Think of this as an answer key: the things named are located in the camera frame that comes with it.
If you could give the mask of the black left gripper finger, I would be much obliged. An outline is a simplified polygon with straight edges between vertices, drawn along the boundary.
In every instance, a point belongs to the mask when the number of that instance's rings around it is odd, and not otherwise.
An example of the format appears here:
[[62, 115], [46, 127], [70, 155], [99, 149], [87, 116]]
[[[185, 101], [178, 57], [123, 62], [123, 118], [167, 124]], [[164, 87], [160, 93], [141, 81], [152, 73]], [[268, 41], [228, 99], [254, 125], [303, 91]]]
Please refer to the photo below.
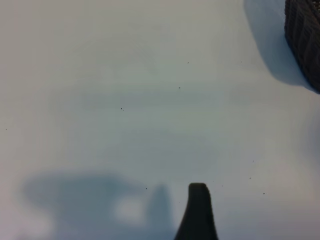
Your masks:
[[188, 200], [175, 240], [218, 240], [211, 195], [205, 183], [190, 183]]

